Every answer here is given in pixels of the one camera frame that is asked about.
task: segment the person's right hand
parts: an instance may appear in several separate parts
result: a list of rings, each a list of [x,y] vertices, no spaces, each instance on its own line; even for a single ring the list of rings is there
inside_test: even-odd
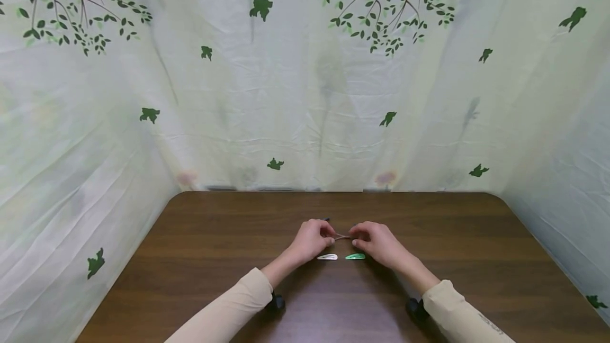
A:
[[[384,224],[365,221],[353,226],[349,235],[354,239],[354,247],[364,250],[378,263],[392,270],[401,271],[414,259],[417,260]]]
[[[350,229],[349,235],[353,238],[354,247],[364,250],[383,266],[404,275],[420,294],[441,282],[402,246],[385,225],[366,221]]]

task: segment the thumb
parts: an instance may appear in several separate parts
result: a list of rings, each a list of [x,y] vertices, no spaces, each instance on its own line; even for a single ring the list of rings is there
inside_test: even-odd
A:
[[[370,242],[365,241],[365,240],[358,240],[358,239],[352,240],[352,245],[354,247],[364,250],[364,251],[368,251],[370,244],[371,244]]]

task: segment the string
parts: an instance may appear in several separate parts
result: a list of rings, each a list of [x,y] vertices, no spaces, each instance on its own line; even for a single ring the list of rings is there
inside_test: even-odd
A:
[[[349,236],[344,236],[344,235],[339,234],[339,233],[337,234],[337,236],[338,236],[338,237],[336,237],[336,238],[335,238],[335,241],[336,241],[336,240],[341,240],[341,239],[349,239],[349,238],[350,238]]]

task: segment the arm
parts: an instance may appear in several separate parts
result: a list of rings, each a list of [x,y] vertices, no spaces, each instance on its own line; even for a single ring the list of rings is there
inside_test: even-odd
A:
[[[334,243],[336,233],[324,220],[301,225],[290,246],[261,270],[253,268],[225,294],[194,315],[165,343],[224,343],[272,299],[273,288],[297,267]]]
[[[506,343],[513,342],[495,324],[485,318],[451,282],[441,282],[423,263],[412,255],[383,224],[364,222],[349,231],[355,247],[364,250],[380,264],[398,272],[420,293],[428,314],[450,342]]]

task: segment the brown table surface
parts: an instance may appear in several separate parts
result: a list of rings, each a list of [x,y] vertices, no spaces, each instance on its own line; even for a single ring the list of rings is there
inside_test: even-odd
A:
[[[185,192],[174,197],[78,342],[163,342],[252,267],[289,245],[302,221],[337,232],[385,223],[439,278],[517,342],[610,342],[610,329],[519,219],[487,194]],[[392,272],[330,248],[276,290],[281,316],[261,312],[233,342],[429,342]]]

